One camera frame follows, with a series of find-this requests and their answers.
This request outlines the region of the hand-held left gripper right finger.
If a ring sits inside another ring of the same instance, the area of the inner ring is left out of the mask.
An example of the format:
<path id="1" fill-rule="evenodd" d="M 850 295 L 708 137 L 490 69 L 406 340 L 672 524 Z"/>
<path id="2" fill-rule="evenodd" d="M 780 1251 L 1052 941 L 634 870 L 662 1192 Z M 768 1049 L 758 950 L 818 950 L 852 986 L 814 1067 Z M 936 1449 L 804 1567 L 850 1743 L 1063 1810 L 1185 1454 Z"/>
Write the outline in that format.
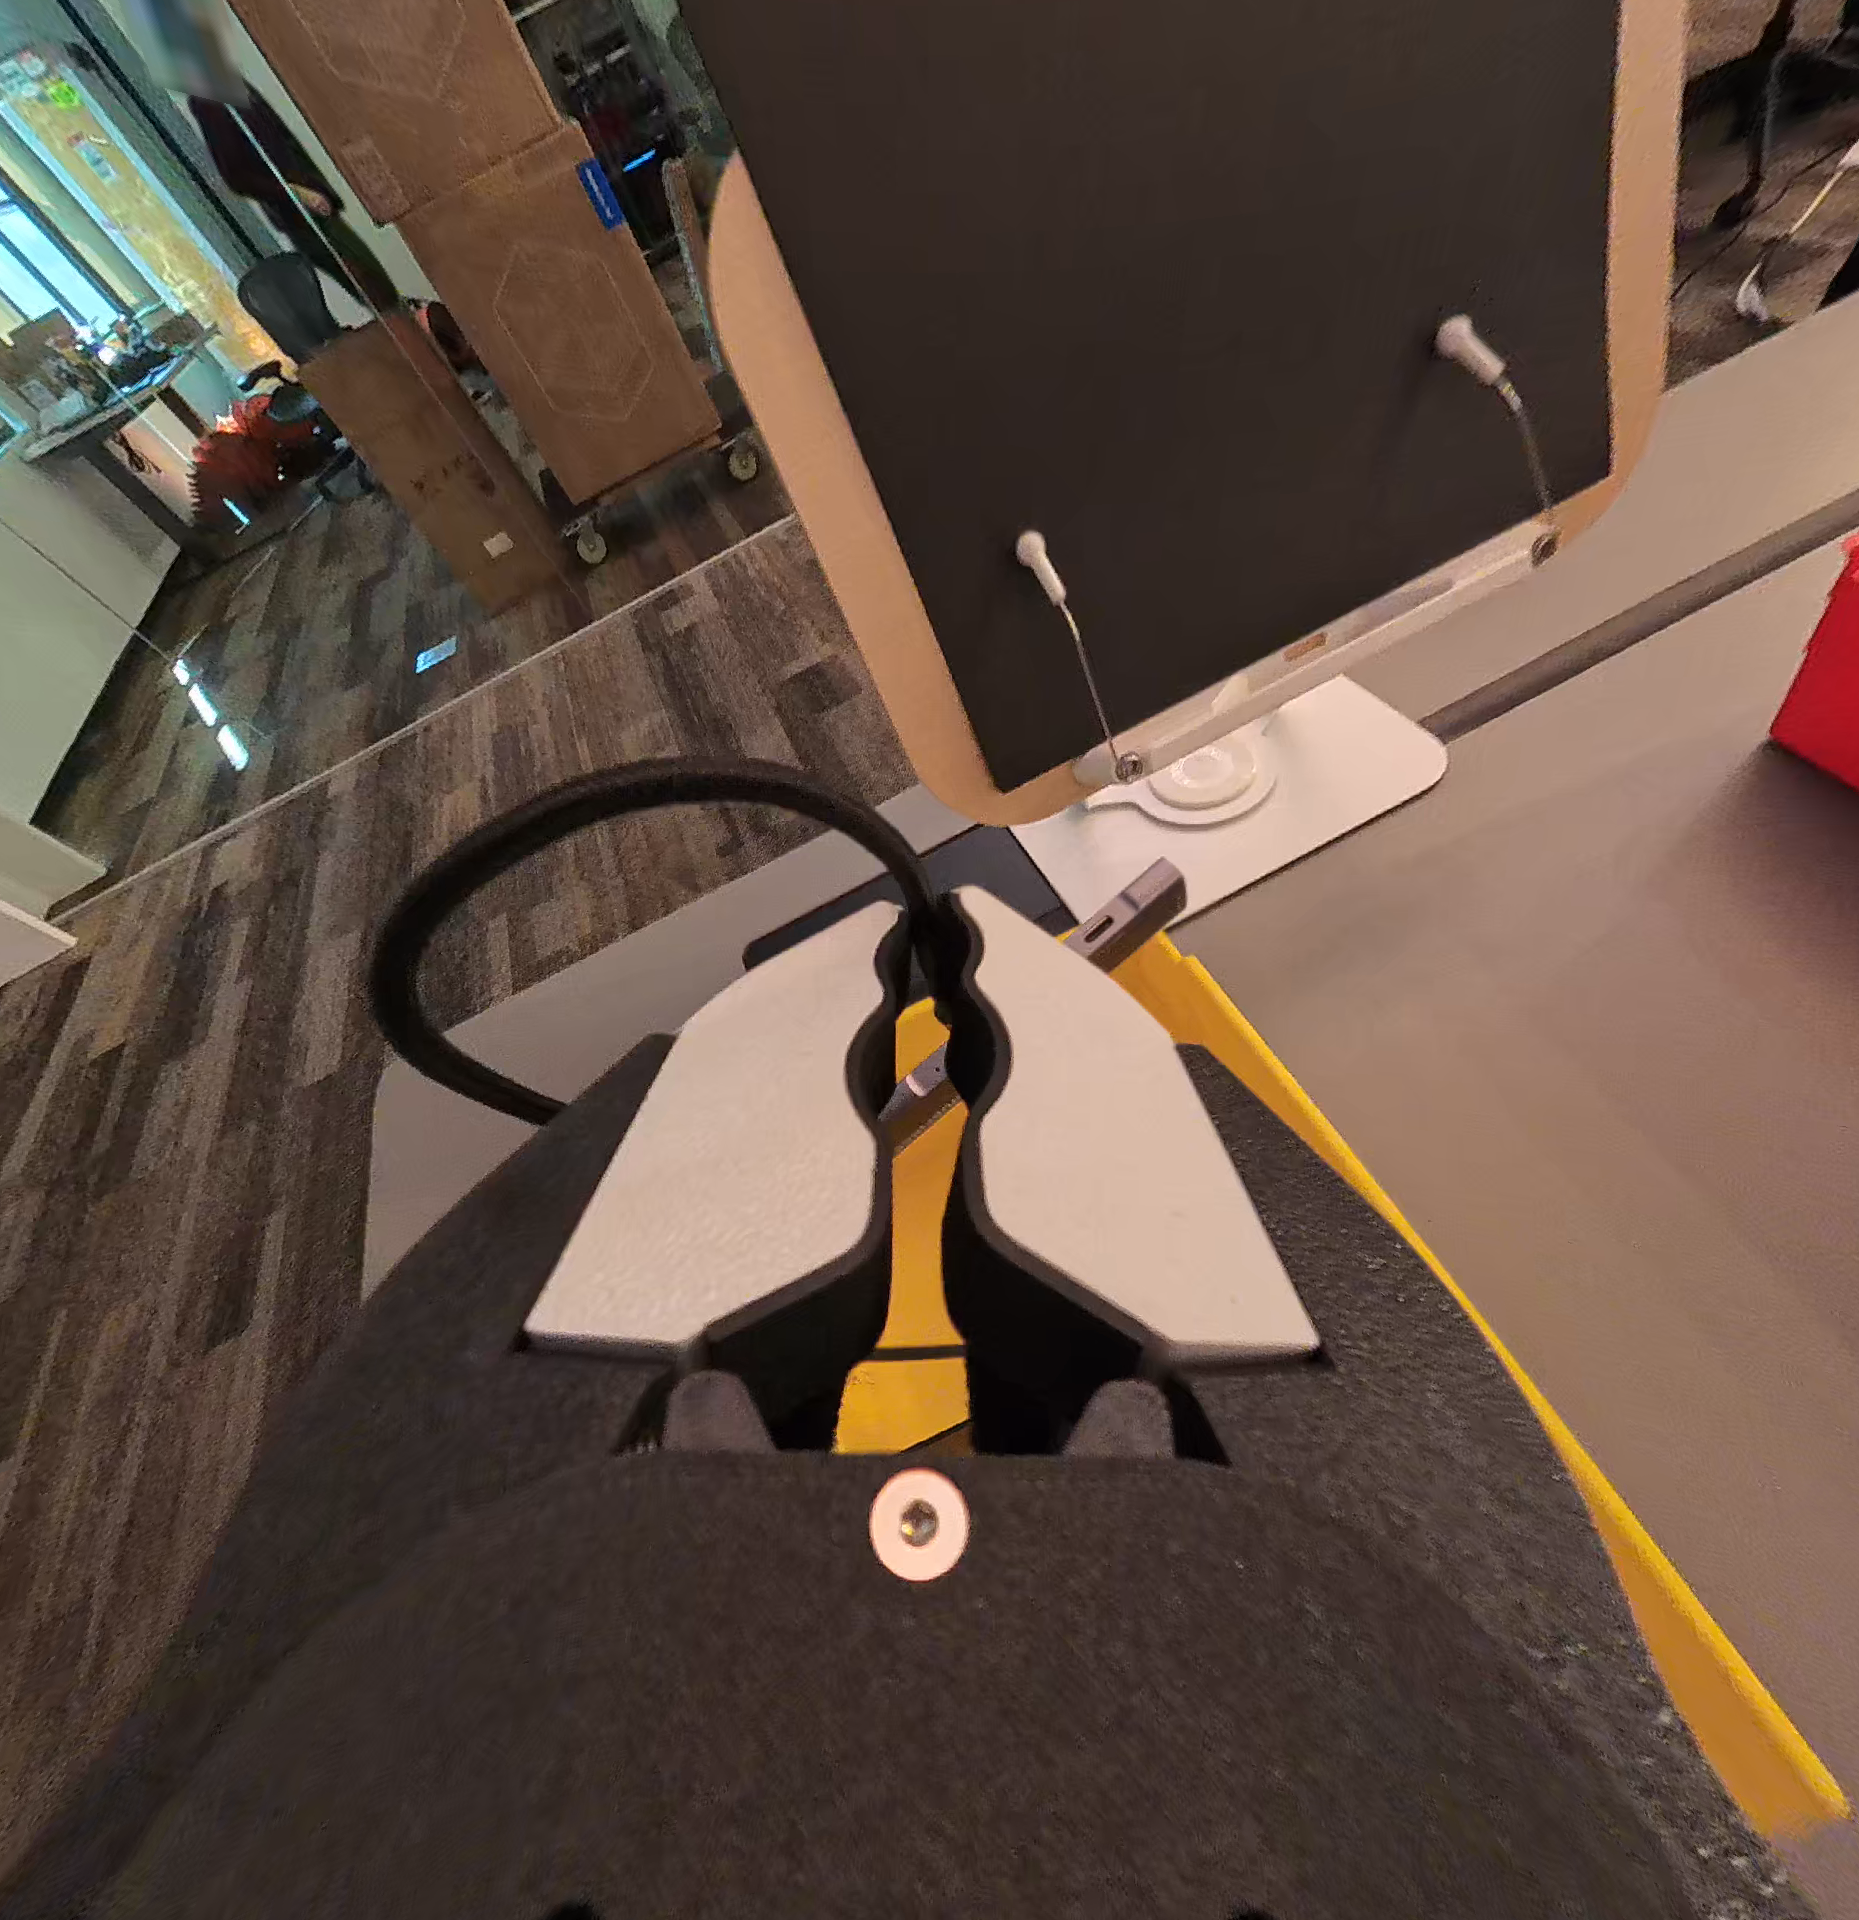
<path id="1" fill-rule="evenodd" d="M 1321 1333 L 1179 1044 L 980 886 L 940 910 L 966 1124 L 942 1293 L 980 1448 L 1063 1448 L 1091 1397 L 1309 1366 Z"/>

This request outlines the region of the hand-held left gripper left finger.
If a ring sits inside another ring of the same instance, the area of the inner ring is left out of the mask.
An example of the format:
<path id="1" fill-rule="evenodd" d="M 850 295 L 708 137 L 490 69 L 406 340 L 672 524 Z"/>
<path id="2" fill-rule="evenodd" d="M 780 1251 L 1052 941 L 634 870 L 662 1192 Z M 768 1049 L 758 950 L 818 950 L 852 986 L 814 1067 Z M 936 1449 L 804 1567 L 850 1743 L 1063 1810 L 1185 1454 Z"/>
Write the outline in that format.
<path id="1" fill-rule="evenodd" d="M 666 1049 L 536 1297 L 536 1354 L 742 1380 L 772 1429 L 842 1403 L 892 1309 L 894 902 L 746 971 Z"/>

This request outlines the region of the yellow plastic bin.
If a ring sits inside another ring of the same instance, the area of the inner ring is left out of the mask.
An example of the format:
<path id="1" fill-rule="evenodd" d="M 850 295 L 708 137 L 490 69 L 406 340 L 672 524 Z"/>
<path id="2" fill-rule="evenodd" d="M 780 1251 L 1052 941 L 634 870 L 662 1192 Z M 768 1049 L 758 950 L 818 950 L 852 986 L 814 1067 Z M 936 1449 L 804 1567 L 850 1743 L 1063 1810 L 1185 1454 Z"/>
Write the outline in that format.
<path id="1" fill-rule="evenodd" d="M 1469 1315 L 1553 1444 L 1663 1689 L 1743 1816 L 1767 1839 L 1803 1837 L 1849 1819 L 1839 1782 L 1783 1713 L 1757 1671 L 1601 1471 L 1489 1320 L 1421 1240 L 1361 1157 L 1193 955 L 1167 934 L 1147 940 L 1115 980 L 1177 1044 L 1207 1048 L 1307 1148 L 1383 1218 Z M 958 1427 L 968 1390 L 962 1339 L 942 1297 L 942 1205 L 958 1152 L 948 1114 L 900 1154 L 894 1176 L 892 1307 L 876 1354 L 852 1375 L 838 1427 L 850 1454 L 898 1454 Z"/>

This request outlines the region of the red plastic bin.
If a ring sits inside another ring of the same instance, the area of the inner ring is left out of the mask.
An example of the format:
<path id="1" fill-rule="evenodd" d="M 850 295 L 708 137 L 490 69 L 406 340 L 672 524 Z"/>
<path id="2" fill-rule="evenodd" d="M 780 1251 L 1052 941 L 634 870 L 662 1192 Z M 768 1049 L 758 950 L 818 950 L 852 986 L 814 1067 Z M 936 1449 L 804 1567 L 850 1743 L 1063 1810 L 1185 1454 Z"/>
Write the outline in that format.
<path id="1" fill-rule="evenodd" d="M 1845 540 L 1843 568 L 1767 733 L 1859 794 L 1859 529 Z"/>

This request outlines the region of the cardboard box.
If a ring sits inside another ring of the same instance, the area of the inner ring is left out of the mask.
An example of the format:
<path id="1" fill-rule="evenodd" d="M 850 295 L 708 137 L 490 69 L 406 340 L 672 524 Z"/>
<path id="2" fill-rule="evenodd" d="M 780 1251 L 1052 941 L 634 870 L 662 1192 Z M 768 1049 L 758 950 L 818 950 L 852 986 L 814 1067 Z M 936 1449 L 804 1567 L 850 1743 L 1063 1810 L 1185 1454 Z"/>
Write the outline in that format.
<path id="1" fill-rule="evenodd" d="M 298 376 L 484 611 L 572 590 L 540 497 L 414 314 L 336 334 Z"/>
<path id="2" fill-rule="evenodd" d="M 398 229 L 572 499 L 718 440 L 720 412 L 580 125 Z"/>
<path id="3" fill-rule="evenodd" d="M 558 131 L 502 2 L 234 2 L 322 150 L 386 227 Z"/>

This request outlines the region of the white cabinet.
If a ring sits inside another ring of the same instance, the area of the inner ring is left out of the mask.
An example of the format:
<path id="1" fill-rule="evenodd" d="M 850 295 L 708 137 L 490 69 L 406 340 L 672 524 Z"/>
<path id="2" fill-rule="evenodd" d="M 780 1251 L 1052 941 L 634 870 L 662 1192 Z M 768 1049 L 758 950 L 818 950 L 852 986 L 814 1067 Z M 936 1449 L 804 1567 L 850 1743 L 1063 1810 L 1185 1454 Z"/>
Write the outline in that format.
<path id="1" fill-rule="evenodd" d="M 176 547 L 0 461 L 0 990 L 62 957 L 54 912 L 108 866 L 34 821 Z"/>

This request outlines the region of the black felt desk divider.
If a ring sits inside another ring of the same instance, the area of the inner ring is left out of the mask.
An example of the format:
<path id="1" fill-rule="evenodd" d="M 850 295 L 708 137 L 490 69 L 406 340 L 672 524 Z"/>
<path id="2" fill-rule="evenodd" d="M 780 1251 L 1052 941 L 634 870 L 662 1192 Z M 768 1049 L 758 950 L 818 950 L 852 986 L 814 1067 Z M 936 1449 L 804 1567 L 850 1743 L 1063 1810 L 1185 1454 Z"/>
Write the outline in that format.
<path id="1" fill-rule="evenodd" d="M 1683 4 L 684 4 L 722 343 L 1024 824 L 1523 578 L 1661 400 Z"/>

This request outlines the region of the black office chair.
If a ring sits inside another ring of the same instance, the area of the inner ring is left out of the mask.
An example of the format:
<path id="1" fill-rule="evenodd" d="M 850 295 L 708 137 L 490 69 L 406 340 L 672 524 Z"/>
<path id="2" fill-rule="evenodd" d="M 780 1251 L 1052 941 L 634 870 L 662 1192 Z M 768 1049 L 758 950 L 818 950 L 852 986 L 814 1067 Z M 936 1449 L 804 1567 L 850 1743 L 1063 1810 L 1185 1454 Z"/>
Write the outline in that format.
<path id="1" fill-rule="evenodd" d="M 276 345 L 276 358 L 244 374 L 240 390 L 246 395 L 262 394 L 264 420 L 278 428 L 278 438 L 310 429 L 306 440 L 326 454 L 326 465 L 310 473 L 322 497 L 338 504 L 344 480 L 356 486 L 358 497 L 376 496 L 380 488 L 364 456 L 304 378 L 306 363 L 346 332 L 330 308 L 318 268 L 300 251 L 272 254 L 238 279 L 238 299 Z"/>

